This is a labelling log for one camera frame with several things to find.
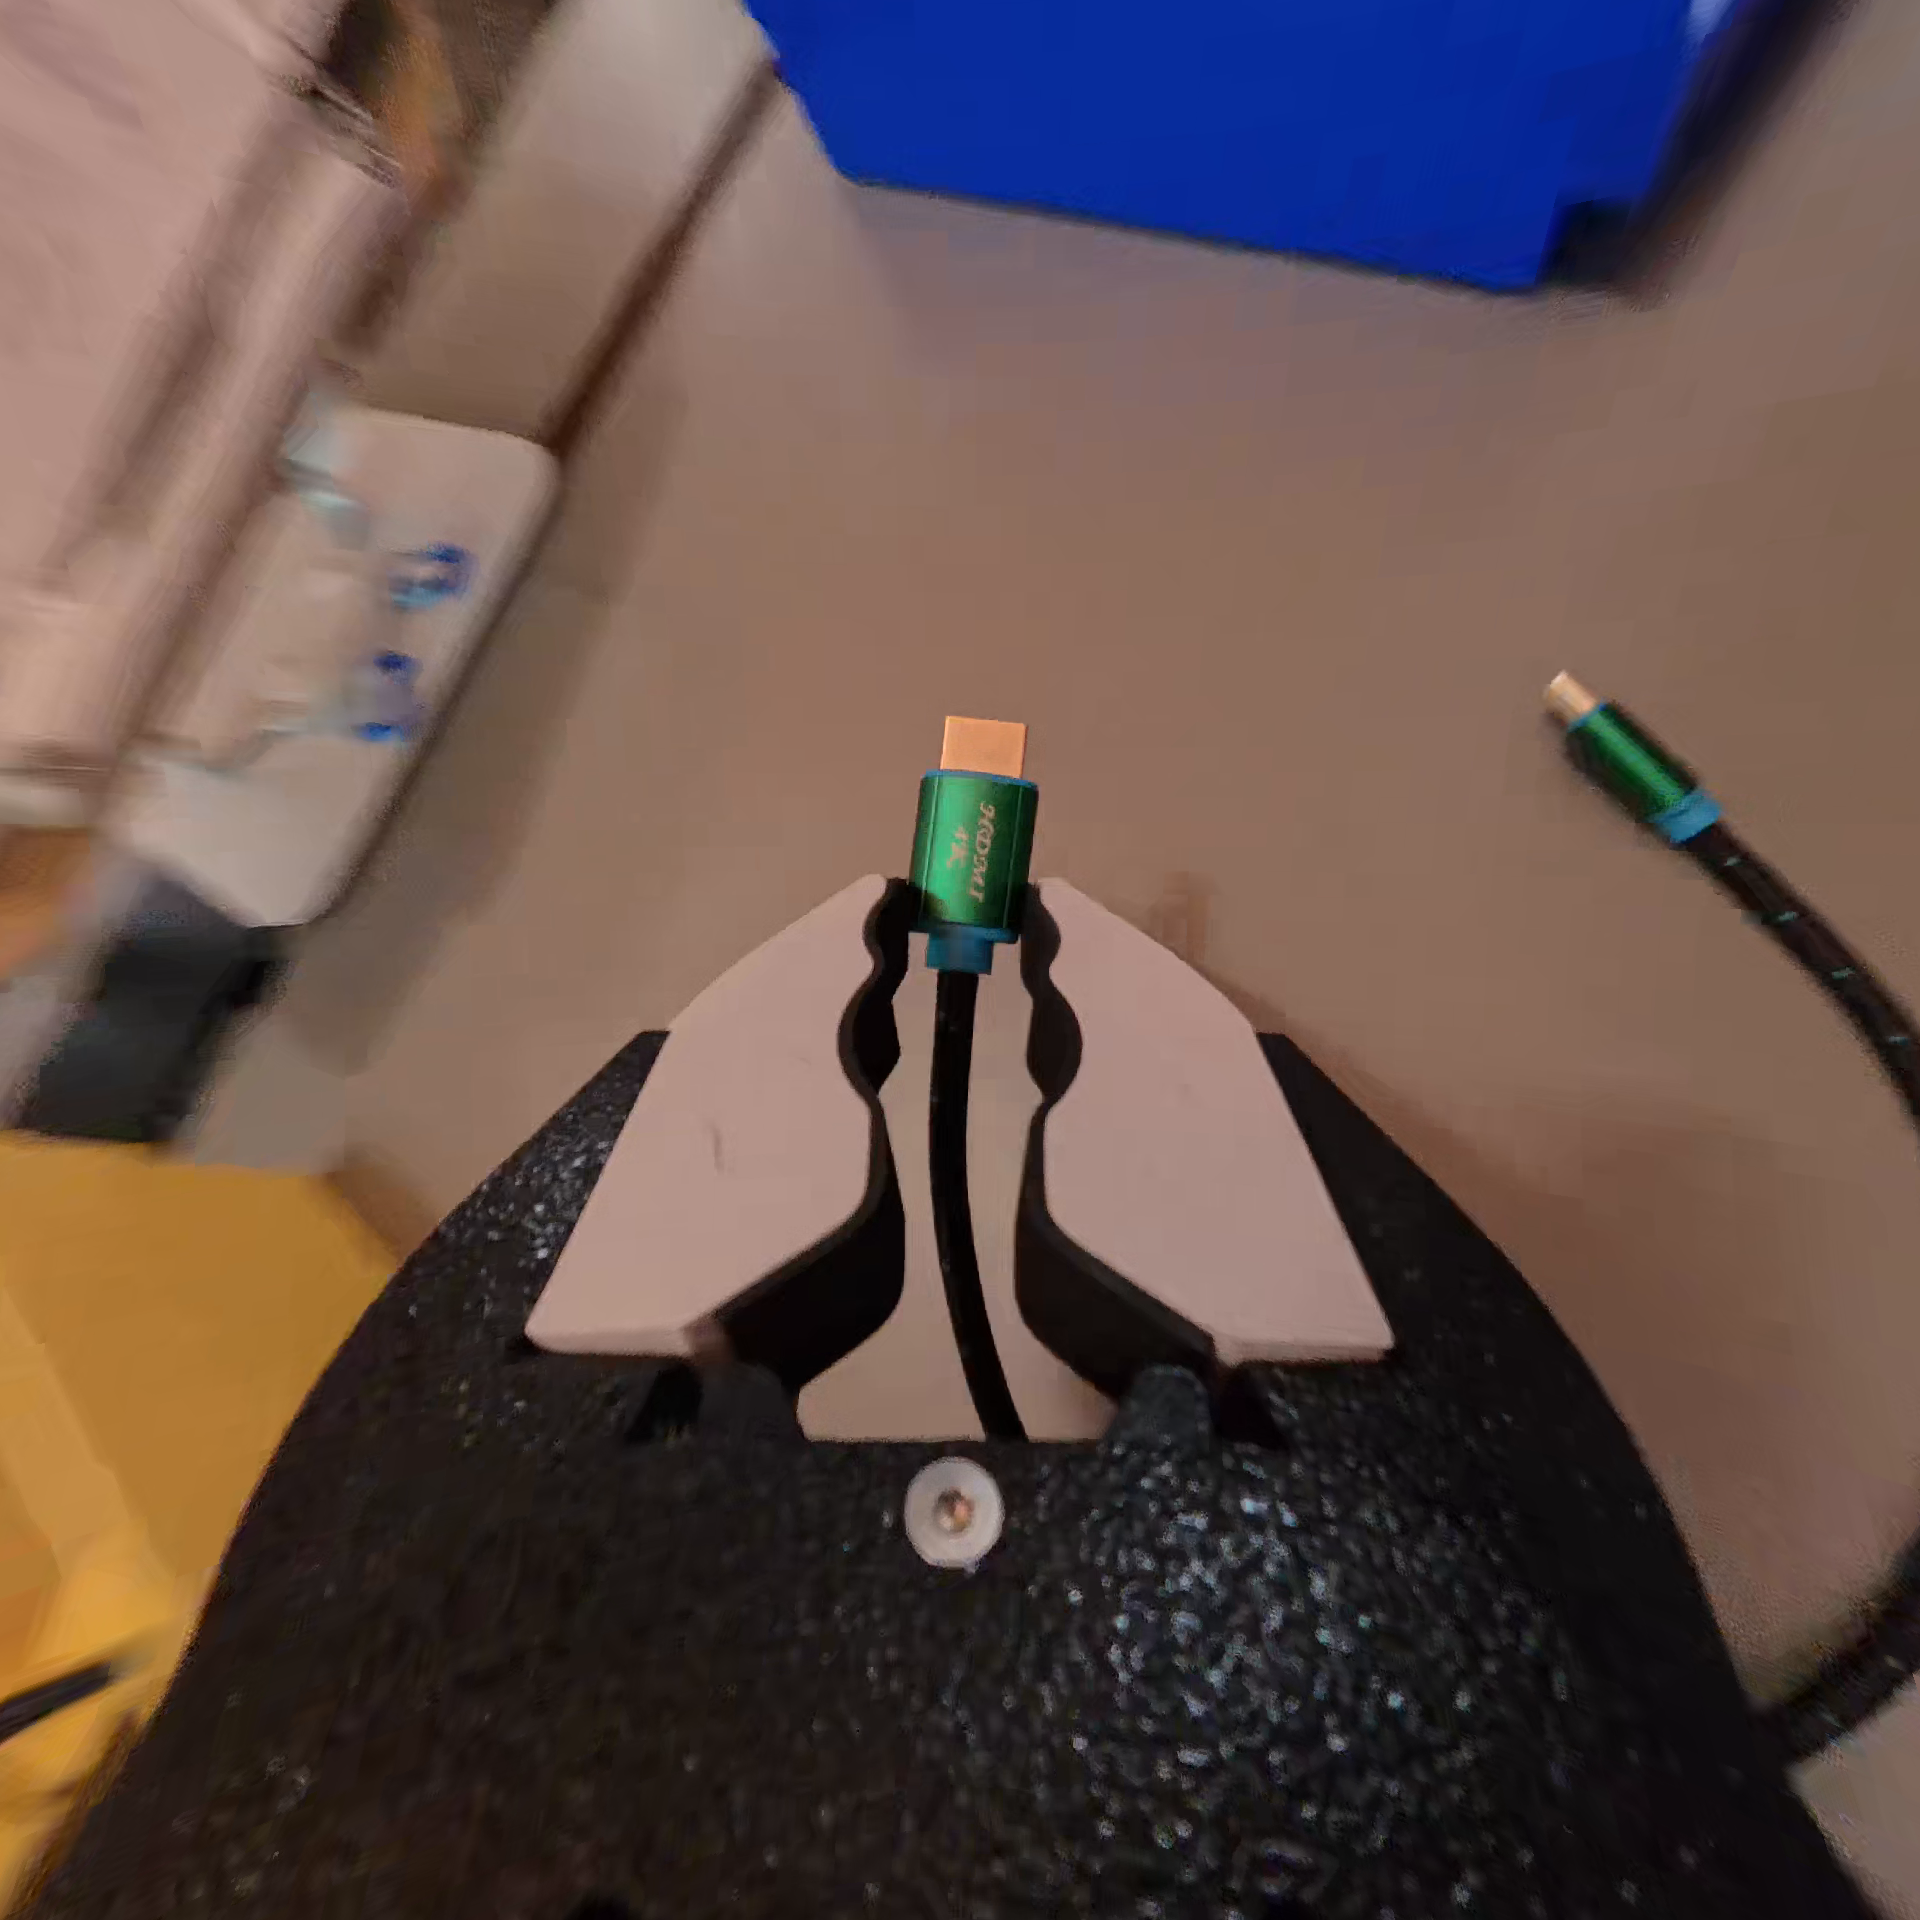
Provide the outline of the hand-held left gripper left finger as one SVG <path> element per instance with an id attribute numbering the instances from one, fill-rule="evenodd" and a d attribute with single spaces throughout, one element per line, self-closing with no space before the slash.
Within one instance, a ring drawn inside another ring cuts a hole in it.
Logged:
<path id="1" fill-rule="evenodd" d="M 813 1381 L 903 1299 L 880 1088 L 909 884 L 866 875 L 671 1023 L 522 1332 L 544 1353 Z"/>

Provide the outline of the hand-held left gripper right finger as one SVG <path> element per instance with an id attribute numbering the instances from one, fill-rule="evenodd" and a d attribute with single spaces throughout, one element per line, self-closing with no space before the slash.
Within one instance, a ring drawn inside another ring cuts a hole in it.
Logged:
<path id="1" fill-rule="evenodd" d="M 1250 1019 L 1064 880 L 1024 913 L 1017 1308 L 1080 1379 L 1373 1363 L 1373 1284 Z"/>

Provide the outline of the black braided cable green plugs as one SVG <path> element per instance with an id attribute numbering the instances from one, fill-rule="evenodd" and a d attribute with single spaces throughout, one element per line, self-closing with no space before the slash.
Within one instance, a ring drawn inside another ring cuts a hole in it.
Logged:
<path id="1" fill-rule="evenodd" d="M 1713 795 L 1626 711 L 1556 674 L 1542 701 L 1572 767 L 1637 828 L 1708 874 L 1839 1010 L 1918 1119 L 1914 1015 L 1790 883 L 1749 849 Z M 924 775 L 906 877 L 935 992 L 927 1179 L 953 1341 L 988 1436 L 1024 1439 L 975 1265 L 968 1202 L 968 1077 L 975 980 L 1022 935 L 1040 791 L 1024 780 L 1024 728 L 950 715 L 943 763 Z M 1808 1760 L 1873 1719 L 1918 1667 L 1914 1541 L 1868 1602 L 1849 1647 L 1767 1712 L 1772 1737 Z"/>

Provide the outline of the white device with blue loops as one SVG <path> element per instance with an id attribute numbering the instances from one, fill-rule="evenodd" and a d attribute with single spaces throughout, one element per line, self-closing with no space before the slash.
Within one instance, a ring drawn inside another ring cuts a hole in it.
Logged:
<path id="1" fill-rule="evenodd" d="M 248 929 L 318 922 L 358 874 L 560 491 L 527 439 L 349 401 L 288 455 L 109 811 Z"/>

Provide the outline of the dark blurred object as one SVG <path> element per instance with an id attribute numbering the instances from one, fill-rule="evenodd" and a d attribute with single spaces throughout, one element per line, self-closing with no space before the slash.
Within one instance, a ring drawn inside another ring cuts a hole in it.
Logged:
<path id="1" fill-rule="evenodd" d="M 78 1013 L 33 1068 L 16 1127 L 84 1144 L 172 1144 L 233 1023 L 257 1009 L 284 960 L 285 929 L 229 919 L 174 880 L 146 880 L 87 976 Z"/>

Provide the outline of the blue plastic box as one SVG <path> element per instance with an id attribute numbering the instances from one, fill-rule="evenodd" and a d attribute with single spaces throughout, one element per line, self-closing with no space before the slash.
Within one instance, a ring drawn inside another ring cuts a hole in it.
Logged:
<path id="1" fill-rule="evenodd" d="M 862 186 L 1522 293 L 1753 5 L 749 3 Z"/>

